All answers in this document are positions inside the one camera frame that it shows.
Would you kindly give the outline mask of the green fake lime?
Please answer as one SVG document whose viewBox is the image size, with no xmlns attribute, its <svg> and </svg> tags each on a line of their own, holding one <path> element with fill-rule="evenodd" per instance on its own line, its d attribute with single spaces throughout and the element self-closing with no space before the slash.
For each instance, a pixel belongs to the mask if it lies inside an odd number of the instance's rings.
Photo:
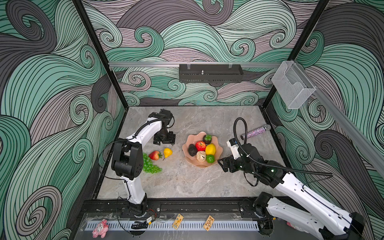
<svg viewBox="0 0 384 240">
<path fill-rule="evenodd" d="M 206 155 L 206 162 L 209 164 L 213 164 L 215 162 L 215 156 L 214 155 Z"/>
</svg>

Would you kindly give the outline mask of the small yellow fake pear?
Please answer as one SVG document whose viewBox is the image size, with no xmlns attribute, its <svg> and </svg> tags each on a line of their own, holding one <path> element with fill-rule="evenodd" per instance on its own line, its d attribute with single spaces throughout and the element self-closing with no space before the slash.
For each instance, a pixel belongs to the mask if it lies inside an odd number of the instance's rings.
<svg viewBox="0 0 384 240">
<path fill-rule="evenodd" d="M 165 148 L 163 153 L 164 153 L 164 159 L 166 159 L 173 154 L 173 151 L 170 148 Z"/>
</svg>

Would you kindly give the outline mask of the yellow fake lemon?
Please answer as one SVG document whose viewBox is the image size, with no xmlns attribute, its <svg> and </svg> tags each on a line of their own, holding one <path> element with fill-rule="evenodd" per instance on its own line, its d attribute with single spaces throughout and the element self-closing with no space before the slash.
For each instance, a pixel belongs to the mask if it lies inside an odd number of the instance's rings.
<svg viewBox="0 0 384 240">
<path fill-rule="evenodd" d="M 205 149 L 205 152 L 206 152 L 206 155 L 215 155 L 216 153 L 216 146 L 214 144 L 209 144 L 206 146 L 206 149 Z"/>
</svg>

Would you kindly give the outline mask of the red fake strawberry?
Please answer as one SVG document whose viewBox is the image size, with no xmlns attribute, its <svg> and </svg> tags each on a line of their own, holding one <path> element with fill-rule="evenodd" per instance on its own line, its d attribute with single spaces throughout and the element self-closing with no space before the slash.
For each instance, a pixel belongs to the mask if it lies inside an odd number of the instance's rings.
<svg viewBox="0 0 384 240">
<path fill-rule="evenodd" d="M 149 154 L 149 158 L 153 161 L 157 161 L 159 159 L 163 158 L 163 155 L 159 151 L 153 151 L 152 153 Z"/>
</svg>

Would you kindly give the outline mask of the pink scalloped fruit bowl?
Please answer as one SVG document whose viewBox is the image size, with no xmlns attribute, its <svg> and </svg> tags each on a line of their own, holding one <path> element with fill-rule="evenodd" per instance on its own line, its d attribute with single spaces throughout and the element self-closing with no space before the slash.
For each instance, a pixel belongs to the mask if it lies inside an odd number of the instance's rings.
<svg viewBox="0 0 384 240">
<path fill-rule="evenodd" d="M 206 134 L 205 132 L 200 132 L 197 135 L 189 135 L 186 143 L 182 146 L 182 150 L 183 150 L 184 155 L 185 155 L 185 160 L 188 163 L 190 163 L 191 165 L 194 165 L 195 167 L 198 167 L 198 168 L 207 168 L 207 167 L 211 167 L 211 166 L 216 165 L 218 163 L 218 160 L 220 159 L 222 153 L 223 153 L 223 148 L 219 144 L 219 139 L 216 136 L 212 136 L 212 144 L 214 144 L 216 147 L 216 152 L 214 154 L 215 161 L 213 163 L 208 163 L 207 161 L 200 162 L 197 160 L 196 156 L 191 156 L 189 154 L 188 148 L 189 148 L 190 144 L 195 144 L 198 141 L 202 140 L 203 136 L 205 134 Z"/>
</svg>

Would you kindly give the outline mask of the red fake apple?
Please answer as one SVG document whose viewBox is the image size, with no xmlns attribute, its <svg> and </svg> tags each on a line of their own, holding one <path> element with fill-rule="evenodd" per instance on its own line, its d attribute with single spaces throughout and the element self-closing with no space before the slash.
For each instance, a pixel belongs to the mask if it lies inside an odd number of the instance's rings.
<svg viewBox="0 0 384 240">
<path fill-rule="evenodd" d="M 195 143 L 195 147 L 198 152 L 204 152 L 206 150 L 206 143 L 204 141 L 198 141 Z"/>
</svg>

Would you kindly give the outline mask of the dark fake avocado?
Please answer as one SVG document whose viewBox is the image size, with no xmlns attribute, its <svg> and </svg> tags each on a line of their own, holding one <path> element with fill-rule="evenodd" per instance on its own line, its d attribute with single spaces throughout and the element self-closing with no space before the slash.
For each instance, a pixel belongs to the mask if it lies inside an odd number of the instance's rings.
<svg viewBox="0 0 384 240">
<path fill-rule="evenodd" d="M 196 156 L 196 154 L 198 153 L 198 150 L 196 148 L 196 146 L 194 144 L 190 144 L 189 147 L 188 147 L 188 153 L 191 157 L 194 157 Z"/>
</svg>

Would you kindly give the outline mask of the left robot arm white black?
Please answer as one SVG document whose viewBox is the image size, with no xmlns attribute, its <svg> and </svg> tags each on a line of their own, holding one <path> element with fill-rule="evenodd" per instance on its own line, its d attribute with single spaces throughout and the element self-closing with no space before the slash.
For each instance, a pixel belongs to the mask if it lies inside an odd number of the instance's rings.
<svg viewBox="0 0 384 240">
<path fill-rule="evenodd" d="M 143 147 L 153 140 L 155 145 L 174 145 L 176 135 L 169 131 L 173 114 L 165 109 L 151 113 L 147 121 L 131 136 L 114 144 L 111 168 L 124 183 L 128 206 L 136 215 L 147 211 L 147 194 L 141 183 L 144 168 Z"/>
</svg>

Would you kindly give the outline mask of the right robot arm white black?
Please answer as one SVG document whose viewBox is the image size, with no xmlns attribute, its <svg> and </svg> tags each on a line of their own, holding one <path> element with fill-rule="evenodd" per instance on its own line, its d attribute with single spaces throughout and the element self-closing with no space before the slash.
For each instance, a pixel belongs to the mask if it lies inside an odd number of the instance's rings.
<svg viewBox="0 0 384 240">
<path fill-rule="evenodd" d="M 241 117 L 235 120 L 234 138 L 227 142 L 231 156 L 218 161 L 223 171 L 251 174 L 257 183 L 278 190 L 300 205 L 300 208 L 296 208 L 271 194 L 260 193 L 252 204 L 256 216 L 261 219 L 258 223 L 260 233 L 269 235 L 273 231 L 272 219 L 279 218 L 318 240 L 363 239 L 365 219 L 362 215 L 349 213 L 311 190 L 294 175 L 300 173 L 300 170 L 264 160 L 257 148 L 247 142 L 247 137 L 243 137 L 241 143 L 237 135 L 239 121 L 245 122 Z"/>
</svg>

